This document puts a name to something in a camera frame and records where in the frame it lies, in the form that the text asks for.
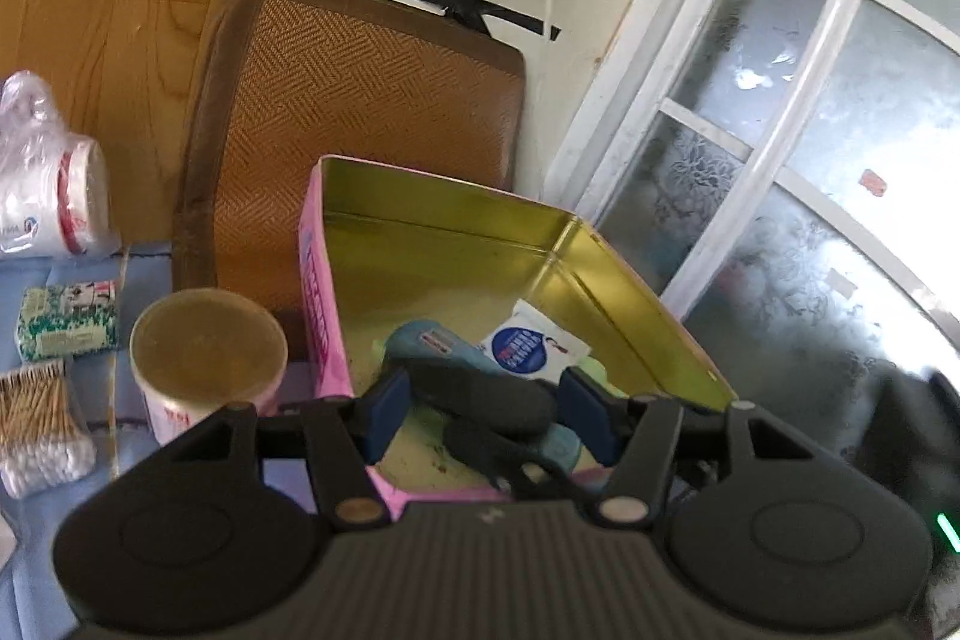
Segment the teal and black tool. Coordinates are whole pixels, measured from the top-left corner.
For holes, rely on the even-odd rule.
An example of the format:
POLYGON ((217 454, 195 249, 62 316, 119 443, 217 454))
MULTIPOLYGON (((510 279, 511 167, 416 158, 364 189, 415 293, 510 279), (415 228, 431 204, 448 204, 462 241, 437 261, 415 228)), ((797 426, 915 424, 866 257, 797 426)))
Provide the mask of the teal and black tool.
POLYGON ((477 489, 487 480, 444 442, 448 425, 463 420, 532 448, 562 470, 581 461, 579 437, 556 424, 555 395, 545 385, 501 369, 493 359, 434 320, 413 320, 392 331, 381 349, 381 370, 404 370, 412 409, 379 463, 392 486, 409 492, 477 489))

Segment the cotton swabs plastic bag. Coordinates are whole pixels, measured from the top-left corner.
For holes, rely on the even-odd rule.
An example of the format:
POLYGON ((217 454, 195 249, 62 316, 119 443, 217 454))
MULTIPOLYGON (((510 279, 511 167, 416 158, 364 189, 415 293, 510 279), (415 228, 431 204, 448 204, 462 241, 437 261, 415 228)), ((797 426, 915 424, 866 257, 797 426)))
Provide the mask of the cotton swabs plastic bag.
POLYGON ((2 486, 11 498, 80 481, 98 452, 76 416, 64 359, 2 374, 2 486))

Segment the green patterned tissue pack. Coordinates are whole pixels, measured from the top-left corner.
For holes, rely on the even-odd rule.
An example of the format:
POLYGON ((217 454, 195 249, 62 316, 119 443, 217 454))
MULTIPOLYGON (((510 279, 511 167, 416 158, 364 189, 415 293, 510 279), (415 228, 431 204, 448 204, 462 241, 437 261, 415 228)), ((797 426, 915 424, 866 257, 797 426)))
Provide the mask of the green patterned tissue pack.
POLYGON ((28 287, 14 341, 25 362, 116 349, 119 304, 114 281, 28 287))

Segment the blue tablecloth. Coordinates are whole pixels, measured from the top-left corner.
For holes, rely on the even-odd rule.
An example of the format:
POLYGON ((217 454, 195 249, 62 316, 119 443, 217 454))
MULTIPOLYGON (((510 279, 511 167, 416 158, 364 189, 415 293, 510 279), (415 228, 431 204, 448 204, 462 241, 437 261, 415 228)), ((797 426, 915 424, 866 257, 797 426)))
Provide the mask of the blue tablecloth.
POLYGON ((52 542, 80 503, 158 450, 135 381, 133 325, 172 291, 171 248, 133 245, 104 259, 2 265, 2 635, 64 638, 76 619, 53 575, 52 542), (86 351, 21 353, 26 312, 44 294, 94 302, 78 323, 86 351))

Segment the white blue wet wipe packet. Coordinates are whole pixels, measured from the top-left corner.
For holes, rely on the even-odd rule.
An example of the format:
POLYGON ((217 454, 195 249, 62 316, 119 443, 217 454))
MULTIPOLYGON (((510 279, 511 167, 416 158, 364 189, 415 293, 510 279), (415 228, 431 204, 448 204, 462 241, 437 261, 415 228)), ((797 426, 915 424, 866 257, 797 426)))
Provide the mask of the white blue wet wipe packet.
POLYGON ((563 372, 592 353, 539 308, 517 299, 509 317, 480 342, 485 356, 508 374, 558 385, 563 372))

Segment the round white lidded tub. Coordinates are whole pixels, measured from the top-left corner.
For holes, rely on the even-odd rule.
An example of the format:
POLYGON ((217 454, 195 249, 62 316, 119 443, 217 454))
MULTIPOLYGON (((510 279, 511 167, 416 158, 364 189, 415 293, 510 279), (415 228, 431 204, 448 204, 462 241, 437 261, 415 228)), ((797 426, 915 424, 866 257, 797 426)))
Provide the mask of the round white lidded tub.
POLYGON ((128 358, 161 445, 229 403, 277 409, 288 341, 274 315, 236 292, 199 287, 153 302, 135 321, 128 358))

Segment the paper cups in plastic bag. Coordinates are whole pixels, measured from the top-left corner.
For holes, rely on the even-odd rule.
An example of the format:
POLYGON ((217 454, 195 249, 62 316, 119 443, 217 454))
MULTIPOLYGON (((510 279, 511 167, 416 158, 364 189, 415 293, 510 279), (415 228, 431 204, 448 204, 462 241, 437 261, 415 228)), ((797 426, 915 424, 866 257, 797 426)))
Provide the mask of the paper cups in plastic bag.
POLYGON ((68 128, 32 71, 2 86, 2 257, 78 260, 119 248, 99 143, 68 128))

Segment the white framed glass door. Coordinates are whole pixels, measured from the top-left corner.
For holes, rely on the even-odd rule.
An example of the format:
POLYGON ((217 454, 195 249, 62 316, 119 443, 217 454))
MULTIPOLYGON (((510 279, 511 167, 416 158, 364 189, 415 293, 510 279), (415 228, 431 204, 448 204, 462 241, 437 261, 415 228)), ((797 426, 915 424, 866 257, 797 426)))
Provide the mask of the white framed glass door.
POLYGON ((633 0, 545 195, 852 455, 887 378, 958 369, 958 0, 633 0))

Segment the pink metal tin box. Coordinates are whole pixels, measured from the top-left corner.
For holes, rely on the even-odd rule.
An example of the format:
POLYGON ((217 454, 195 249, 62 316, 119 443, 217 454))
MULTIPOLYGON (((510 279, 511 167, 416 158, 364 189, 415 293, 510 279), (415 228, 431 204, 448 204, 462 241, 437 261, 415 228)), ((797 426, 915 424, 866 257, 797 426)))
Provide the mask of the pink metal tin box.
POLYGON ((317 398, 302 411, 317 508, 343 530, 395 520, 412 502, 567 498, 610 528, 665 515, 686 424, 724 432, 731 388, 658 296, 574 214, 438 175, 327 156, 314 167, 299 225, 299 264, 317 398), (583 442, 565 471, 461 420, 449 452, 487 480, 477 489, 409 492, 358 450, 358 398, 384 375, 392 331, 434 320, 480 349, 517 299, 589 344, 578 365, 628 401, 630 438, 613 466, 583 442))

